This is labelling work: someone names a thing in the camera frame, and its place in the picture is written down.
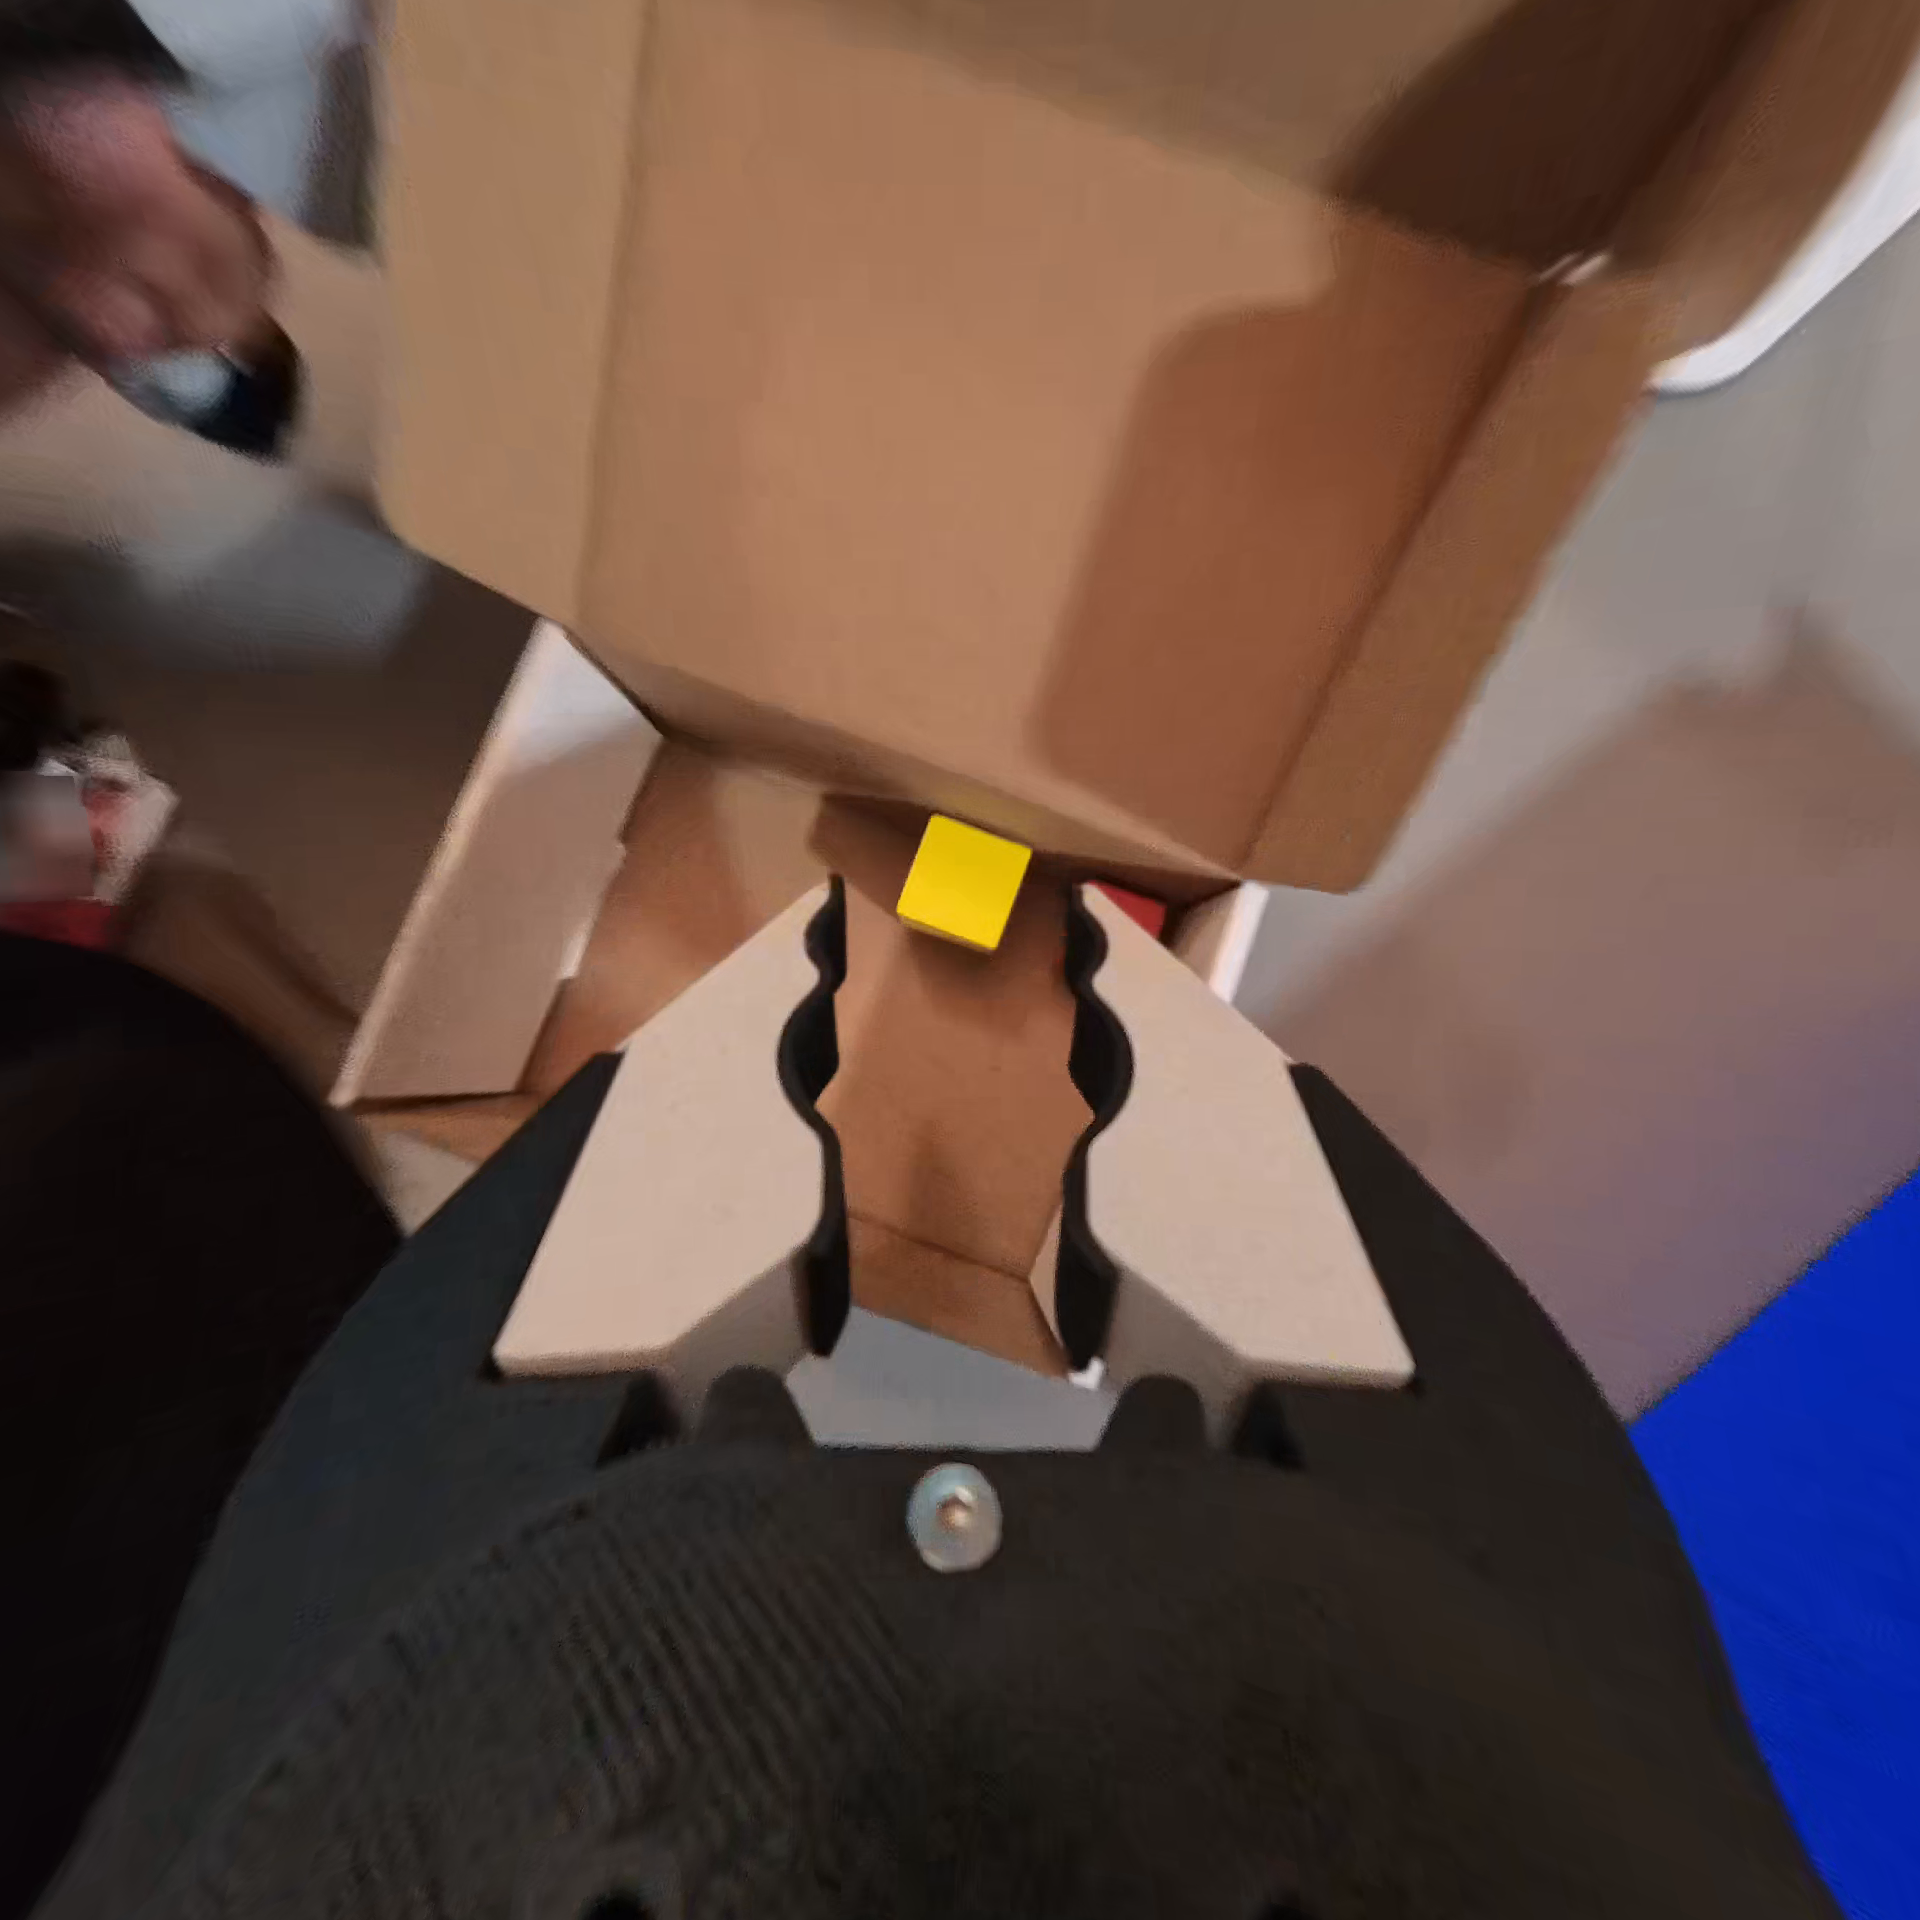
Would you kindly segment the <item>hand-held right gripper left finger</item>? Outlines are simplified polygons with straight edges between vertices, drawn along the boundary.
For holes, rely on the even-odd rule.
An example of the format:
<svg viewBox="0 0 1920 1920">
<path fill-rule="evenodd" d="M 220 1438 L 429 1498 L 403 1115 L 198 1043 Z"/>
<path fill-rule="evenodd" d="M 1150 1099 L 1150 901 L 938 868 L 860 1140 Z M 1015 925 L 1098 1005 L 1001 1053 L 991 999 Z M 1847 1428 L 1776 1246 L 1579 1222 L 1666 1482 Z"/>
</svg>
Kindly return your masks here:
<svg viewBox="0 0 1920 1920">
<path fill-rule="evenodd" d="M 818 882 L 618 1050 L 494 1342 L 501 1379 L 654 1373 L 696 1409 L 730 1367 L 826 1357 L 851 1317 L 837 1126 L 846 884 Z"/>
</svg>

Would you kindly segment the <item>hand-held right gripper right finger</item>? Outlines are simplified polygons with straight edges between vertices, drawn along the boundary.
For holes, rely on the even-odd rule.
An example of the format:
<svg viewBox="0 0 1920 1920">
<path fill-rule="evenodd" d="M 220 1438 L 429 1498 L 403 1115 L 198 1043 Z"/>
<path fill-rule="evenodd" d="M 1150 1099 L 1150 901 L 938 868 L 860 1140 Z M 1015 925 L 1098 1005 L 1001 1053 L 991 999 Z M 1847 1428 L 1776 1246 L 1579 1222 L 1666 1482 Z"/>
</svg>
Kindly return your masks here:
<svg viewBox="0 0 1920 1920">
<path fill-rule="evenodd" d="M 1088 1105 L 1055 1214 L 1070 1373 L 1180 1379 L 1206 1412 L 1281 1382 L 1407 1387 L 1414 1354 L 1289 1058 L 1088 882 L 1069 892 L 1063 986 Z"/>
</svg>

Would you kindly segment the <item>yellow cube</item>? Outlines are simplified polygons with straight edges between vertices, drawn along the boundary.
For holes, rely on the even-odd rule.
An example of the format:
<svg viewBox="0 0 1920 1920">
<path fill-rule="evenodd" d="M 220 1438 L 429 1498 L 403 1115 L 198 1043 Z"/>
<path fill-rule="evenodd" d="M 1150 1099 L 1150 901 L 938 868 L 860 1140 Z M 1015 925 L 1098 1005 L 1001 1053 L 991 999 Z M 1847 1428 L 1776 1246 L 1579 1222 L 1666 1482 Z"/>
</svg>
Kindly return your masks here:
<svg viewBox="0 0 1920 1920">
<path fill-rule="evenodd" d="M 930 813 L 904 870 L 894 917 L 930 939 L 994 953 L 1029 864 L 1029 845 Z"/>
</svg>

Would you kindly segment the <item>white cardboard mailer box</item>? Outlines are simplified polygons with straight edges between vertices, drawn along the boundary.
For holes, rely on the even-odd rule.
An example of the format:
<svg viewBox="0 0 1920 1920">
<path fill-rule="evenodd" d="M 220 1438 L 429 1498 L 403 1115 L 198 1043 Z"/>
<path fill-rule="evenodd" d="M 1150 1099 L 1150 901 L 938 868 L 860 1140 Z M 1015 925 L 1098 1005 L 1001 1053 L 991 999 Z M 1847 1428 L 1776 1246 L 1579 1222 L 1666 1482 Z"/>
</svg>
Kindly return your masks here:
<svg viewBox="0 0 1920 1920">
<path fill-rule="evenodd" d="M 535 630 L 335 1103 L 618 1063 L 843 879 L 851 1287 L 1069 1366 L 1069 892 L 1206 979 L 1368 882 L 1912 68 L 1916 4 L 394 4 L 376 501 Z M 894 917 L 930 813 L 1032 847 L 994 953 Z"/>
</svg>

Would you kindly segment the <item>blue plastic bin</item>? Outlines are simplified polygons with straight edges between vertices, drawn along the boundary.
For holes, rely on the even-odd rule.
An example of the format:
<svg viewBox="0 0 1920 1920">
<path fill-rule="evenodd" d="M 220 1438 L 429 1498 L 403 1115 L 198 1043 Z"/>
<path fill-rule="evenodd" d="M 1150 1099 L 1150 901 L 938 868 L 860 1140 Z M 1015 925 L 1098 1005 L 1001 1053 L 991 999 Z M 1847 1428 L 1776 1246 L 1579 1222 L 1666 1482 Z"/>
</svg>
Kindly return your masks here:
<svg viewBox="0 0 1920 1920">
<path fill-rule="evenodd" d="M 1847 1916 L 1916 1916 L 1916 1179 L 1636 1416 Z"/>
</svg>

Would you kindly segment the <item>person's left hand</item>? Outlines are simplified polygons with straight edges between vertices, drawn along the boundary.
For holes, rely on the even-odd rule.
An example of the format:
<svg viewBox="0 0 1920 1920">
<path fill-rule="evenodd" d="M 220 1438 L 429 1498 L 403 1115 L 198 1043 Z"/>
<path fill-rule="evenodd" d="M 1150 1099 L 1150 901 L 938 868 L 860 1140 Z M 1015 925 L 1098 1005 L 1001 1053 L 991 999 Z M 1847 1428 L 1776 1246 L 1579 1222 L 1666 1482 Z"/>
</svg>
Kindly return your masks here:
<svg viewBox="0 0 1920 1920">
<path fill-rule="evenodd" d="M 3 91 L 3 412 L 73 364 L 252 349 L 273 248 L 149 83 L 111 70 Z"/>
</svg>

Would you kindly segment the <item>person's dark clothing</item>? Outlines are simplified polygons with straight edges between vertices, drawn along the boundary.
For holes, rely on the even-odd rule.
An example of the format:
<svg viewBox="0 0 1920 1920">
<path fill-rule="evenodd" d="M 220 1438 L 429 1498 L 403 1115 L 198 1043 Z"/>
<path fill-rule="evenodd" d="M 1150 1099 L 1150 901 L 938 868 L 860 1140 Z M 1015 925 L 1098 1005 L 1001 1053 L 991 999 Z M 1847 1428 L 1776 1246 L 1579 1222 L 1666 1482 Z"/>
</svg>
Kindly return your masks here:
<svg viewBox="0 0 1920 1920">
<path fill-rule="evenodd" d="M 3 932 L 3 1916 L 61 1866 L 235 1478 L 394 1250 L 266 1043 Z"/>
</svg>

